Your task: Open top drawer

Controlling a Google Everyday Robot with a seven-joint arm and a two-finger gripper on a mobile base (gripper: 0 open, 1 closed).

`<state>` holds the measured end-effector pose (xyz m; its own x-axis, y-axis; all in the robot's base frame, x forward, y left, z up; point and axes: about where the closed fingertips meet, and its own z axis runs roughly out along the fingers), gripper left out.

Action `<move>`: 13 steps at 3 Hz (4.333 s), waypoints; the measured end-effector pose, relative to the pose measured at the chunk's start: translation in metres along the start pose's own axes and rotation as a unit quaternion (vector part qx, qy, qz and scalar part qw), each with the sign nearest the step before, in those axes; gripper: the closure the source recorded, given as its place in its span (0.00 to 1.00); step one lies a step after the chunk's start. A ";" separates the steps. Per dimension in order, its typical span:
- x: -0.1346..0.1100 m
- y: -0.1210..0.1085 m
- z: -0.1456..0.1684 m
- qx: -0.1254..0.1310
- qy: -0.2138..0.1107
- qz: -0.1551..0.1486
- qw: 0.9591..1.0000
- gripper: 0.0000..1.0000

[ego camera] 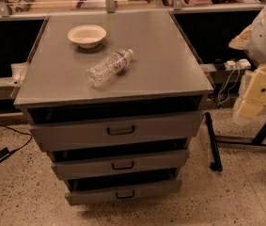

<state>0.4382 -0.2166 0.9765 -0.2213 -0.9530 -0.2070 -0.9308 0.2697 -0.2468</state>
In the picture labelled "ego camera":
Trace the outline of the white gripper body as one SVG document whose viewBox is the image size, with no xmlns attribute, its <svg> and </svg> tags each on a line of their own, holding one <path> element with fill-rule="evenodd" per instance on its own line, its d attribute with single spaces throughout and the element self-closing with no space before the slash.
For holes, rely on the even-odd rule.
<svg viewBox="0 0 266 226">
<path fill-rule="evenodd" d="M 252 73 L 243 98 L 250 105 L 266 105 L 266 64 L 261 64 Z"/>
</svg>

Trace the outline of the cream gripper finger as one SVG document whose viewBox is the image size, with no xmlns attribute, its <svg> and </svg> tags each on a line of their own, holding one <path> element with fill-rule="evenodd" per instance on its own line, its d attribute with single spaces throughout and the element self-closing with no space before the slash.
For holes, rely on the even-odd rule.
<svg viewBox="0 0 266 226">
<path fill-rule="evenodd" d="M 256 117 L 256 115 L 259 114 L 259 112 L 263 109 L 263 107 L 264 105 L 242 100 L 237 110 L 237 115 L 246 119 L 254 118 Z"/>
<path fill-rule="evenodd" d="M 247 26 L 238 36 L 232 39 L 228 44 L 228 47 L 235 50 L 247 50 L 250 31 L 251 25 Z"/>
</svg>

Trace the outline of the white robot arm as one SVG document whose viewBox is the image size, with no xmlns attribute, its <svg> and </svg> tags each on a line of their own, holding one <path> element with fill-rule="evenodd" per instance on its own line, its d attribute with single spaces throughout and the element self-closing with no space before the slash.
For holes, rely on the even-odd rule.
<svg viewBox="0 0 266 226">
<path fill-rule="evenodd" d="M 258 67 L 245 81 L 246 90 L 240 93 L 236 114 L 240 118 L 250 119 L 266 105 L 266 5 L 254 21 L 230 43 L 229 47 L 247 52 Z"/>
</svg>

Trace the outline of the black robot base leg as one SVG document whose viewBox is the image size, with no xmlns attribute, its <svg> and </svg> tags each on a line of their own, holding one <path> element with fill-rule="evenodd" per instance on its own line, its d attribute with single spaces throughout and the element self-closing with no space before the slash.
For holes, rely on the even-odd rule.
<svg viewBox="0 0 266 226">
<path fill-rule="evenodd" d="M 222 172 L 223 166 L 222 166 L 221 157 L 220 157 L 219 150 L 218 150 L 215 133 L 213 130 L 211 114 L 209 112 L 206 112 L 205 118 L 206 118 L 206 124 L 207 124 L 208 133 L 210 137 L 210 142 L 211 142 L 211 151 L 212 151 L 212 155 L 214 159 L 214 161 L 211 162 L 210 169 L 212 171 Z"/>
</svg>

